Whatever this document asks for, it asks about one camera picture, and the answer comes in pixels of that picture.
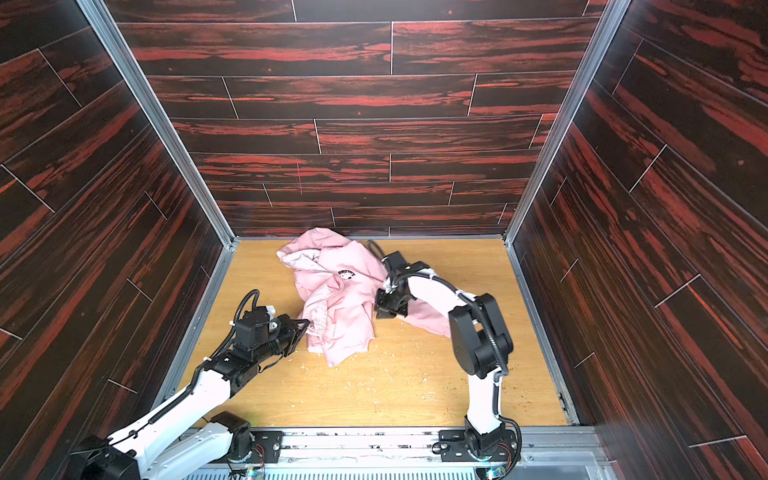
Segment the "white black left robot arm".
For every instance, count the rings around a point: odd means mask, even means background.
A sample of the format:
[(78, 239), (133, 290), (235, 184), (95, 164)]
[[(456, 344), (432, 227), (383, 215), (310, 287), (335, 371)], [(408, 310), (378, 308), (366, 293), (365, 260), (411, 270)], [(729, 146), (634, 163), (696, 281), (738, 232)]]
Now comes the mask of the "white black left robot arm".
[(286, 315), (237, 320), (190, 383), (157, 408), (106, 438), (92, 435), (70, 454), (66, 479), (182, 479), (215, 460), (263, 461), (249, 421), (229, 412), (196, 434), (186, 431), (264, 370), (291, 355), (310, 323)]

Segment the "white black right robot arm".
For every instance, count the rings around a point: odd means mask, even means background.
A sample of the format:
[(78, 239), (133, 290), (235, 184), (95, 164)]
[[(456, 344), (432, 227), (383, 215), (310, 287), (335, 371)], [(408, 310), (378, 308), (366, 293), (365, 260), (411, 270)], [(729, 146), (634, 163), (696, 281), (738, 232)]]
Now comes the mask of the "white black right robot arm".
[(427, 269), (386, 280), (376, 292), (375, 309), (386, 318), (405, 318), (409, 303), (416, 300), (448, 320), (454, 357), (468, 376), (469, 403), (460, 444), (479, 461), (505, 452), (506, 468), (511, 469), (521, 457), (522, 432), (501, 413), (502, 381), (509, 375), (514, 343), (498, 303), (490, 294), (473, 295)]

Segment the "pink zip-up jacket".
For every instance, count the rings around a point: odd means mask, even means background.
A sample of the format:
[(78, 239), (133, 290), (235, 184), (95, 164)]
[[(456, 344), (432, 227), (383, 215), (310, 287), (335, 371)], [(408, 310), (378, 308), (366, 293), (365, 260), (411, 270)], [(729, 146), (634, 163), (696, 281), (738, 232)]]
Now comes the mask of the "pink zip-up jacket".
[(384, 265), (362, 243), (327, 228), (313, 228), (276, 252), (293, 270), (310, 322), (308, 351), (330, 367), (368, 350), (374, 335), (376, 293), (384, 286)]

